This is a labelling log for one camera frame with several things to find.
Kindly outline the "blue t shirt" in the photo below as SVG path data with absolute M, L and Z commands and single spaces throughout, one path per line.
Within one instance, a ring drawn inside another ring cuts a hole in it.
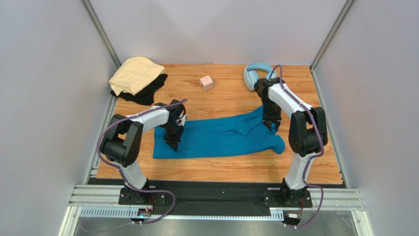
M 154 131 L 154 159 L 226 157 L 246 155 L 271 149 L 285 150 L 285 142 L 262 122 L 262 107 L 246 114 L 226 118 L 188 120 L 177 150 L 164 141 L 165 130 Z

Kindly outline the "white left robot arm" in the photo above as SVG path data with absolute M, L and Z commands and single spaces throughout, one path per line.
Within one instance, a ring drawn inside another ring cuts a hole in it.
M 185 102 L 184 99 L 173 100 L 170 104 L 157 103 L 129 117 L 114 115 L 100 135 L 96 147 L 99 158 L 116 168 L 124 181 L 120 190 L 120 205 L 147 204 L 156 193 L 150 189 L 150 181 L 137 161 L 142 135 L 156 127 L 163 128 L 163 142 L 177 151 L 187 117 Z

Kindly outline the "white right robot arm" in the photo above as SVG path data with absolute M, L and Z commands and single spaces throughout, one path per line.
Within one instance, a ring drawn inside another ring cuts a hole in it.
M 301 100 L 280 78 L 258 79 L 254 90 L 262 101 L 264 126 L 278 130 L 282 112 L 290 119 L 288 142 L 293 157 L 281 183 L 279 201 L 288 207 L 298 206 L 308 194 L 312 161 L 324 154 L 328 143 L 325 110 Z

